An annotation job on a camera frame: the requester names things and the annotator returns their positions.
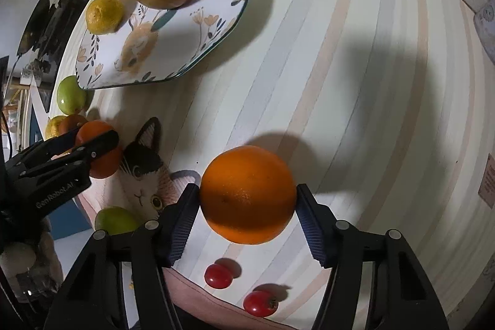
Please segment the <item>floral ceramic plate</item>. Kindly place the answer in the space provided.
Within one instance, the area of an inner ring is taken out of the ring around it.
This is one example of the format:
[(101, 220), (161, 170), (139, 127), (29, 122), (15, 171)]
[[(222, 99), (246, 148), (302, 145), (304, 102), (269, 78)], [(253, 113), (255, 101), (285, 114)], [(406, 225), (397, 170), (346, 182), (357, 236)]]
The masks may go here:
[(161, 82), (182, 76), (239, 23), (248, 0), (191, 0), (158, 10), (126, 0), (118, 31), (81, 40), (75, 77), (83, 90)]

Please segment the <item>cherry tomato right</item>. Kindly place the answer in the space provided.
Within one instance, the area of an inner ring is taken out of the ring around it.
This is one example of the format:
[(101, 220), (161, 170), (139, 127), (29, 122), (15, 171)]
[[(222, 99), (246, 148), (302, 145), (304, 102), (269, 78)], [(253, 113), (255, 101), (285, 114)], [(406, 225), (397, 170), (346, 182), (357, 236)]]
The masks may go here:
[(252, 291), (244, 298), (243, 309), (255, 317), (269, 317), (278, 310), (278, 300), (271, 292)]

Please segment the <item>small orange tangerine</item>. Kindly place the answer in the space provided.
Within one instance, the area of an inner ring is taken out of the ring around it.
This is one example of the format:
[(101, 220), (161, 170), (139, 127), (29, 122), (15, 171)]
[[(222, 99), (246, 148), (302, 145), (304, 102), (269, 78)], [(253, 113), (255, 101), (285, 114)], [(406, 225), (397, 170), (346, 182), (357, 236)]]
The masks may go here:
[(104, 121), (86, 122), (78, 131), (75, 139), (75, 146), (85, 146), (90, 142), (91, 152), (93, 154), (90, 176), (96, 179), (104, 179), (112, 176), (118, 170), (123, 149), (115, 140), (115, 137), (103, 139), (93, 142), (95, 138), (103, 135), (114, 128)]

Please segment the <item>cherry tomato left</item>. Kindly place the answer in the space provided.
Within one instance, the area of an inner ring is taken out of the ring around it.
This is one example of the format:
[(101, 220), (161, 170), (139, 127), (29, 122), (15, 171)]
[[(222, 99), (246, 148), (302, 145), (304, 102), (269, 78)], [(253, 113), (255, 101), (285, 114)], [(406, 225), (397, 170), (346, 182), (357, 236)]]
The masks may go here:
[(233, 274), (226, 266), (214, 263), (206, 268), (204, 280), (213, 289), (226, 289), (233, 281)]

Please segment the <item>yellow lemon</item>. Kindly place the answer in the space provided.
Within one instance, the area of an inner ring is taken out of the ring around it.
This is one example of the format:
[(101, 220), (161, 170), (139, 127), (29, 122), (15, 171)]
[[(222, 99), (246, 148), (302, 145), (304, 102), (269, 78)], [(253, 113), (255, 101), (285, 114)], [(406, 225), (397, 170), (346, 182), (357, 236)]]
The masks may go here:
[(66, 116), (54, 116), (48, 120), (45, 128), (45, 140), (60, 136), (60, 124)]

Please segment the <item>green apple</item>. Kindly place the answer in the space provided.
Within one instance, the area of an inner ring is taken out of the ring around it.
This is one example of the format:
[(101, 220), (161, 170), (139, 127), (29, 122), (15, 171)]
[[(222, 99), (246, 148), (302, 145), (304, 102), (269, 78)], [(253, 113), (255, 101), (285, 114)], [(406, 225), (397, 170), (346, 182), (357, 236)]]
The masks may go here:
[(95, 217), (95, 230), (105, 230), (109, 235), (135, 231), (143, 221), (126, 208), (112, 206), (101, 209)]

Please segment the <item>large orange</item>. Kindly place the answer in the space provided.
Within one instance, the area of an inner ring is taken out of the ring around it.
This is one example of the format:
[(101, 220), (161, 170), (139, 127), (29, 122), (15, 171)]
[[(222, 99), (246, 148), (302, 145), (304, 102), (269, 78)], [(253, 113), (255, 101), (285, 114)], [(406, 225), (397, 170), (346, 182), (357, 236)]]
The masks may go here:
[(200, 207), (213, 231), (232, 243), (260, 245), (292, 219), (296, 185), (287, 164), (256, 146), (232, 148), (211, 161), (200, 183)]

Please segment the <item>dark reddish orange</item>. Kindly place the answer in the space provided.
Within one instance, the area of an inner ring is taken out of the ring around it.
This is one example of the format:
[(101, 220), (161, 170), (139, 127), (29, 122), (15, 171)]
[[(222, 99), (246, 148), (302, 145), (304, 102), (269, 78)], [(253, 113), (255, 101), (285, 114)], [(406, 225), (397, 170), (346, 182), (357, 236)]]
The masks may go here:
[(86, 124), (87, 119), (85, 116), (73, 114), (66, 116), (59, 124), (59, 135), (66, 134), (69, 131), (73, 131)]

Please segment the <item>black induction cooktop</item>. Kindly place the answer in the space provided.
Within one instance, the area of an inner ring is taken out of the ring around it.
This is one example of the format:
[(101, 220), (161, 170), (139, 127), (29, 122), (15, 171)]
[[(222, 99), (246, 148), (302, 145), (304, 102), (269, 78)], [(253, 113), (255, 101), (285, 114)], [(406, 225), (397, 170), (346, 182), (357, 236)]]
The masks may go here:
[(48, 20), (36, 44), (37, 60), (42, 72), (39, 93), (46, 112), (49, 112), (50, 102), (55, 93), (54, 84), (62, 56), (89, 1), (58, 0), (50, 6)]

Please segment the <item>striped cat pattern mat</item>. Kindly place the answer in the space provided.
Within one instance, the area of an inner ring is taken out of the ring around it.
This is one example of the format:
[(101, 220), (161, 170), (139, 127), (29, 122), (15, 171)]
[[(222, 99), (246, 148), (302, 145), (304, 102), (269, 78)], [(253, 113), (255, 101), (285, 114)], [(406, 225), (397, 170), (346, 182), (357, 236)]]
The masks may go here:
[(124, 141), (157, 116), (171, 170), (252, 142), (334, 214), (409, 241), (451, 328), (494, 284), (494, 67), (488, 0), (250, 0), (233, 32), (168, 83), (98, 90)]

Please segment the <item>small yellow citrus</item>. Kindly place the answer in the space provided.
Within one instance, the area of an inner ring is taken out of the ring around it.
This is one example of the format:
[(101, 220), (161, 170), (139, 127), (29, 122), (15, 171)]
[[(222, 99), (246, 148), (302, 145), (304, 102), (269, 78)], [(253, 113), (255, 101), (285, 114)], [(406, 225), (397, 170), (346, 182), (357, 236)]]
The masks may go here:
[(124, 14), (125, 7), (121, 0), (94, 0), (86, 9), (86, 27), (95, 35), (113, 33)]

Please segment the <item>black pan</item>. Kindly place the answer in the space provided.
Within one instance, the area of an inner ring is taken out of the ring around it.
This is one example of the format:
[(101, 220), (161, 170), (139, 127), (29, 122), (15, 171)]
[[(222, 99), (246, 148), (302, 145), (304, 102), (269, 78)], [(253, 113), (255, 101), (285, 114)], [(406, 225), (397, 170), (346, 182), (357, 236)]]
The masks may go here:
[(22, 38), (19, 41), (17, 56), (20, 58), (38, 43), (50, 22), (50, 0), (39, 0), (31, 14)]

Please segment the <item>cherry tomato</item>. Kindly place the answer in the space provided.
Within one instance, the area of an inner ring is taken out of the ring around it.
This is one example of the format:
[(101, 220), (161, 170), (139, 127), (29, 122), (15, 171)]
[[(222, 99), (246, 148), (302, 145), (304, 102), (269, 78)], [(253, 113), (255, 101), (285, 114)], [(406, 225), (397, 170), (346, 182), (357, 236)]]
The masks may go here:
[(213, 289), (226, 289), (233, 281), (233, 274), (226, 266), (214, 263), (206, 268), (204, 280)]
[(278, 310), (278, 300), (271, 292), (252, 291), (244, 298), (243, 309), (255, 317), (269, 317)]

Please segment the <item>green fruit by plate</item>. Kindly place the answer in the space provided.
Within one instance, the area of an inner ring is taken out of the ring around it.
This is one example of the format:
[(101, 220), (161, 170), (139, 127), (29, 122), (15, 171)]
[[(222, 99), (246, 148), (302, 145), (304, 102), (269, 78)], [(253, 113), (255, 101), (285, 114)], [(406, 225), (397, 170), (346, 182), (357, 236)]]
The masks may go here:
[(57, 105), (66, 114), (79, 114), (86, 105), (86, 91), (80, 88), (75, 75), (62, 79), (57, 89)]

